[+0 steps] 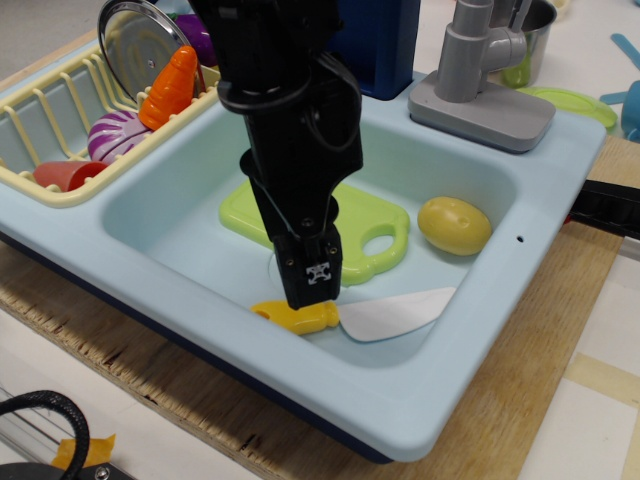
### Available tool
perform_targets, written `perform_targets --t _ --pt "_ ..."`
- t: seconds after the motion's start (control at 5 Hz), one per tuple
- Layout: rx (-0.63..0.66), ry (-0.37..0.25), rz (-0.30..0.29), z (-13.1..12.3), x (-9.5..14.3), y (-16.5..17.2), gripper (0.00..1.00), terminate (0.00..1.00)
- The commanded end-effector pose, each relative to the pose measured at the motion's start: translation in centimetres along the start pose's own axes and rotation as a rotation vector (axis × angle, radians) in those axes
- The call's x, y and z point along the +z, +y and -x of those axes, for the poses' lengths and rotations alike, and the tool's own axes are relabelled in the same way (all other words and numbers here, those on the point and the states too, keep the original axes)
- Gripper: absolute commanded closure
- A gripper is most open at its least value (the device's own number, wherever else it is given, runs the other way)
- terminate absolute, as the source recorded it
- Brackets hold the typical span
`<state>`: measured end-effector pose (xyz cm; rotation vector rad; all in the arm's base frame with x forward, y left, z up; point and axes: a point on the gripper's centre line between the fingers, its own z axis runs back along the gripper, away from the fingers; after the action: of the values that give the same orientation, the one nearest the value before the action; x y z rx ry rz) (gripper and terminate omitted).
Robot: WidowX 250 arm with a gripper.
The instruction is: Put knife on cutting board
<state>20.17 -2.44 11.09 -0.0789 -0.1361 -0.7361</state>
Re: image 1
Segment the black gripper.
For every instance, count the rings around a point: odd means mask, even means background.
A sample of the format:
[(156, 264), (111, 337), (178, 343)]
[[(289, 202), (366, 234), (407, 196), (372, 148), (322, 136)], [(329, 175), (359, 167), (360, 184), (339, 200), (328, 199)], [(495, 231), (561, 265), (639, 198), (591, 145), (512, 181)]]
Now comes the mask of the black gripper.
[(363, 165), (362, 96), (337, 53), (281, 71), (247, 55), (219, 59), (223, 105), (244, 118), (241, 157), (294, 310), (339, 296), (343, 254), (335, 188)]

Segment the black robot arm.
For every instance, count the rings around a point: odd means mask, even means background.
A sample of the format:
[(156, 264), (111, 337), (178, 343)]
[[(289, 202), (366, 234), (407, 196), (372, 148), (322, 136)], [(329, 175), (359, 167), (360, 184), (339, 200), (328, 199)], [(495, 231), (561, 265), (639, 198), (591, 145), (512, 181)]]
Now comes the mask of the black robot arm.
[(218, 60), (223, 106), (242, 116), (249, 178), (286, 299), (337, 298), (343, 253), (335, 188), (363, 165), (362, 96), (327, 50), (342, 27), (334, 1), (195, 1)]

